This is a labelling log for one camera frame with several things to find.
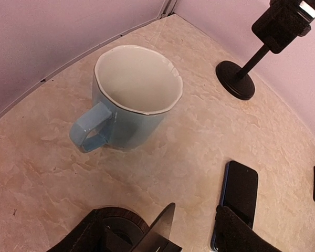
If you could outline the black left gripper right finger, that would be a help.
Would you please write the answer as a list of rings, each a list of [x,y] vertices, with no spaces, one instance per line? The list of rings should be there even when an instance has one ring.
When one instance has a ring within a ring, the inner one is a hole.
[[[280,252],[258,236],[230,208],[216,207],[216,248],[218,251]]]

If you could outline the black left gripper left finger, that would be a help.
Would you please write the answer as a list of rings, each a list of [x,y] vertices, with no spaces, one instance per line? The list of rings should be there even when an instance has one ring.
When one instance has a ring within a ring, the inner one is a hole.
[[[102,209],[93,209],[67,236],[48,252],[94,251],[103,235]]]

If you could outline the brown-base plate phone stand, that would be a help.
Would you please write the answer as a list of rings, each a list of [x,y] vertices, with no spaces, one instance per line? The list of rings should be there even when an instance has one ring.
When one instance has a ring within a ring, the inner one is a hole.
[[[102,235],[94,251],[182,251],[170,241],[176,204],[170,203],[148,225],[137,213],[122,207],[104,207]]]

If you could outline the black smartphone blue edge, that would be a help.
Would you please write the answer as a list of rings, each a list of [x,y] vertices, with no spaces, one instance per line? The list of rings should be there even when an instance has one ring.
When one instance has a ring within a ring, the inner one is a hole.
[[[258,173],[231,160],[226,163],[219,206],[226,206],[253,228],[258,191]]]

